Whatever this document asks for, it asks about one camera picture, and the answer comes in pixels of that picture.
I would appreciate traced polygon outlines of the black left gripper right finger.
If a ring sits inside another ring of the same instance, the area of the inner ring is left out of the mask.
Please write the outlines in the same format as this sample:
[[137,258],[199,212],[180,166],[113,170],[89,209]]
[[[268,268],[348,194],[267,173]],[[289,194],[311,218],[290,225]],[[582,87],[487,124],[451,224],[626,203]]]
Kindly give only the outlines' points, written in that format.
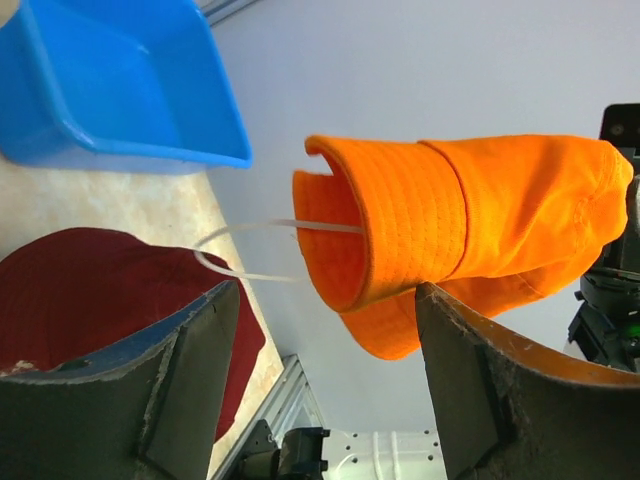
[[448,478],[638,478],[638,375],[550,349],[431,283],[415,312]]

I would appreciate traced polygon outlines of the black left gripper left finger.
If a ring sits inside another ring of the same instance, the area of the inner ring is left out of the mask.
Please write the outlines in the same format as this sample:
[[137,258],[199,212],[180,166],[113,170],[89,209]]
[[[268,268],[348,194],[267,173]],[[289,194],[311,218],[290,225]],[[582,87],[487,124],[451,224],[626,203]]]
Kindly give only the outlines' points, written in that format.
[[1,380],[5,479],[204,479],[240,307],[225,281],[48,372]]

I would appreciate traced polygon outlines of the dark red cap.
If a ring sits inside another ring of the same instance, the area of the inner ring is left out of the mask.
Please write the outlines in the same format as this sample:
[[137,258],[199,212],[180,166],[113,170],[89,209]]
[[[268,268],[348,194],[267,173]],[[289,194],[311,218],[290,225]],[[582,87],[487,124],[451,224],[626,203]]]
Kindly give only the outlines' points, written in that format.
[[[1,375],[51,371],[183,310],[230,277],[191,250],[125,232],[71,228],[1,260]],[[214,441],[233,426],[266,337],[245,288]]]

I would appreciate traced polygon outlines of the orange cap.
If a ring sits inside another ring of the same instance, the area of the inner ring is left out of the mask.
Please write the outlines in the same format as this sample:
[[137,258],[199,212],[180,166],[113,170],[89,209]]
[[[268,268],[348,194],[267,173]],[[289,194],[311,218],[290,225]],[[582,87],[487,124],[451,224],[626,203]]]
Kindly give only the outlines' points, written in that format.
[[308,275],[354,340],[384,360],[419,346],[420,284],[493,317],[572,283],[627,223],[634,170],[602,140],[312,136],[305,149],[329,166],[292,179]]

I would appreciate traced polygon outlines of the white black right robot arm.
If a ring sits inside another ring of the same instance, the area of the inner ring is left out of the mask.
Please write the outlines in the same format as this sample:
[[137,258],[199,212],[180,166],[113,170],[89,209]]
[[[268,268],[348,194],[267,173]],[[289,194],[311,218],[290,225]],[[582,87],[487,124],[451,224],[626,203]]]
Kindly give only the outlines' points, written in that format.
[[606,245],[580,278],[581,302],[568,328],[569,345],[588,361],[639,371],[639,105],[612,104],[604,110],[600,135],[633,166],[626,194],[623,234]]

